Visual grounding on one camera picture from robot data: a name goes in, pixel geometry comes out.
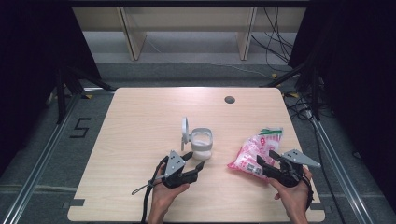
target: floor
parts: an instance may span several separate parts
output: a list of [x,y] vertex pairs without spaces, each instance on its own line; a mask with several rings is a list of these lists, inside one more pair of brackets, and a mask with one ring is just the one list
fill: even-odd
[[[267,52],[254,40],[250,44],[247,60],[241,61],[233,33],[148,33],[142,54],[139,60],[134,62],[130,59],[123,33],[87,32],[84,35],[99,68],[107,64],[115,64],[114,66],[118,67],[126,64],[141,64],[142,66],[153,63],[196,64],[197,66],[213,66],[213,70],[218,67],[227,67],[234,71],[252,76],[259,74],[263,77],[282,74],[283,72],[278,71],[280,66],[282,69],[287,68],[284,61],[275,54]],[[269,37],[266,34],[254,34],[254,36],[267,46]],[[295,38],[295,34],[282,34],[282,36],[291,44]],[[272,43],[270,48],[281,53],[280,45],[275,41]],[[260,64],[270,64],[271,68],[264,74],[263,71],[257,70]],[[111,80],[111,74],[103,75]],[[70,140],[70,136],[60,136],[56,142],[52,143],[58,149],[49,153],[50,160],[45,163],[43,174],[37,177],[34,193],[29,195],[29,202],[19,208],[23,213],[17,218],[17,222],[70,223],[66,218],[67,208],[83,173],[83,169],[76,169],[76,167],[85,167],[84,164],[90,157],[90,149],[95,141],[95,135],[90,135],[90,133],[99,132],[100,120],[103,120],[106,115],[106,110],[99,108],[106,108],[111,103],[111,98],[111,94],[103,94],[95,96],[90,101],[80,99],[76,103],[75,116],[70,117],[70,123],[84,122],[84,119],[78,120],[81,118],[90,118],[98,122],[90,127],[91,130],[84,138],[84,142],[77,138]],[[73,105],[73,98],[68,102],[69,105]],[[290,107],[294,105],[296,108],[298,99],[287,97],[285,102]],[[53,130],[57,129],[53,122],[57,119],[56,110],[56,104],[49,104],[48,110],[42,115],[42,122],[37,124],[36,132],[32,133],[31,138],[26,141],[26,148],[19,152],[0,179],[0,218],[2,220],[5,220],[7,210],[12,208],[11,205],[18,200],[18,193],[23,190],[23,185],[35,169],[36,162],[42,159],[40,149],[48,148],[48,139],[51,138]],[[396,223],[394,212],[370,177],[364,163],[357,158],[359,155],[352,154],[353,146],[332,115],[332,111],[324,108],[321,113],[320,122],[310,123],[296,117],[293,117],[292,122],[302,148],[307,154],[314,160],[320,160],[323,157],[322,164],[326,172],[313,171],[314,176],[318,177],[318,182],[316,181],[318,195],[326,212],[326,219],[323,223]],[[319,130],[323,137],[321,157],[318,154],[313,125],[317,126],[316,130]],[[73,125],[64,128],[64,132],[68,134],[81,134],[74,131]],[[68,157],[64,156],[65,150],[68,150]],[[362,200],[363,205],[354,204],[359,203],[359,200]]]

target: person's right hand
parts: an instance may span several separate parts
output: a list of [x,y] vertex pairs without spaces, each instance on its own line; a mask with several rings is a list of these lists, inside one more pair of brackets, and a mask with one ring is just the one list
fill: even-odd
[[[305,176],[310,181],[312,178],[311,172],[309,172],[305,167],[303,167],[303,169]],[[291,222],[296,224],[308,223],[305,215],[306,202],[308,199],[308,186],[303,181],[300,181],[297,186],[287,188],[276,179],[269,178],[269,181],[270,184],[277,189],[277,194],[274,199],[280,199],[282,201]]]

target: snack bag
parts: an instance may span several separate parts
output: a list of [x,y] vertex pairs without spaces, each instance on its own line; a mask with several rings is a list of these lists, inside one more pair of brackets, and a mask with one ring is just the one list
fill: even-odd
[[267,176],[262,175],[262,167],[256,162],[256,157],[259,155],[266,163],[274,165],[275,161],[269,156],[269,151],[277,151],[279,149],[282,134],[282,128],[262,129],[259,134],[245,141],[244,145],[239,149],[235,161],[227,166],[233,170],[243,171],[266,180]]

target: white desk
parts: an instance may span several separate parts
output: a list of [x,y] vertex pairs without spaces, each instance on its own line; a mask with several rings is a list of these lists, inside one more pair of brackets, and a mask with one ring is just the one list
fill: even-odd
[[[227,104],[226,96],[235,98]],[[279,152],[300,145],[278,89],[131,88],[118,89],[108,109],[68,217],[73,221],[139,221],[142,190],[158,162],[180,151],[181,121],[213,133],[213,155],[198,181],[179,195],[165,216],[169,222],[289,221],[276,190],[259,178],[227,168],[251,135],[265,127],[283,127]],[[185,171],[198,161],[190,159]],[[313,183],[315,203],[320,203]],[[323,210],[307,211],[309,221],[324,219]]]

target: gray carpet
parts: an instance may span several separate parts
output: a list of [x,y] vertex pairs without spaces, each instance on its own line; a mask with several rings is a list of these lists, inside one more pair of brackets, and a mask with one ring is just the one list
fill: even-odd
[[[267,65],[236,66],[239,69],[260,71],[263,75],[213,64],[98,64],[103,81],[114,87],[258,87],[271,81],[263,76],[269,77],[273,73],[282,74],[275,72]],[[289,68],[278,66],[277,69],[288,70]],[[292,87],[296,79],[297,77],[291,78],[281,87]],[[84,80],[81,83],[85,87],[94,87]],[[58,146],[39,180],[35,193],[24,210],[20,223],[71,223],[67,219],[67,204],[74,197],[111,99],[111,94],[95,94],[91,99],[84,98],[78,101]],[[297,98],[285,98],[287,105],[294,105],[297,101]],[[394,212],[371,178],[364,163],[352,155],[354,148],[337,122],[337,118],[327,107],[323,107],[320,112],[320,122],[369,209],[374,223],[396,223]],[[0,218],[2,220],[47,144],[57,118],[57,105],[56,101],[53,101],[43,111],[35,131],[26,140],[26,147],[18,153],[2,175],[0,179]],[[89,130],[85,137],[73,138],[71,136],[84,134],[82,130],[75,130],[79,119],[80,126],[87,127]],[[304,153],[319,161],[315,133],[310,122],[297,117],[293,117],[292,122]],[[342,223],[341,216],[345,223],[359,223],[322,149],[321,155],[324,170],[336,198],[336,200],[332,198],[322,170],[311,169],[318,195],[326,211],[326,218],[322,223]]]

